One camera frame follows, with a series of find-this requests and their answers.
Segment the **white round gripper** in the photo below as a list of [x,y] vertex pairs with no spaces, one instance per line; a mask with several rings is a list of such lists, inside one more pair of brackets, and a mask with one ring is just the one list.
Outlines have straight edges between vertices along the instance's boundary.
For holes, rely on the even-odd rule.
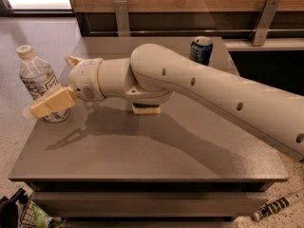
[[57,89],[46,92],[28,107],[28,111],[36,119],[75,106],[78,97],[84,102],[101,102],[105,99],[98,81],[102,58],[83,60],[83,58],[67,55],[65,60],[72,68],[68,74],[68,82],[75,91],[70,86],[59,86]]

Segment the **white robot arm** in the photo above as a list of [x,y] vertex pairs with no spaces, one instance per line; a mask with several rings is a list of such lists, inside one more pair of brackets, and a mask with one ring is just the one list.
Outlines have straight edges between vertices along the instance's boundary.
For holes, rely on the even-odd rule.
[[136,47],[122,59],[69,56],[68,86],[57,85],[24,114],[40,119],[84,102],[122,98],[137,114],[178,92],[240,126],[286,156],[304,159],[304,97],[204,66],[160,45]]

